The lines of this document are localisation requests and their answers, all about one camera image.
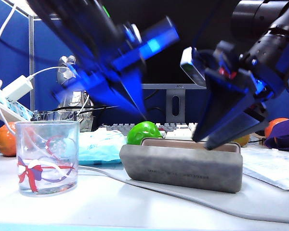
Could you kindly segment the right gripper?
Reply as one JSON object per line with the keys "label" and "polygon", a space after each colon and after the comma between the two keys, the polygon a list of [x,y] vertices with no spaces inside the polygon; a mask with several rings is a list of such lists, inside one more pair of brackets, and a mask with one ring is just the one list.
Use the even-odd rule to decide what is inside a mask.
{"label": "right gripper", "polygon": [[235,45],[221,41],[204,52],[204,79],[210,96],[193,140],[209,136],[212,150],[268,125],[264,103],[284,90],[284,45],[259,40],[238,55]]}

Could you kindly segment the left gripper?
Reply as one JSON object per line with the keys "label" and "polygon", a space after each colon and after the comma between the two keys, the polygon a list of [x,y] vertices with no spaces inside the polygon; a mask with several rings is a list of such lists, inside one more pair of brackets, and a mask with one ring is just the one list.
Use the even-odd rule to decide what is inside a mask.
{"label": "left gripper", "polygon": [[177,30],[168,17],[143,34],[135,24],[121,25],[115,30],[118,36],[106,35],[106,29],[102,26],[95,33],[98,55],[77,54],[60,66],[67,71],[52,96],[61,101],[69,92],[85,90],[102,104],[118,106],[147,120],[141,80],[145,61],[177,42]]}

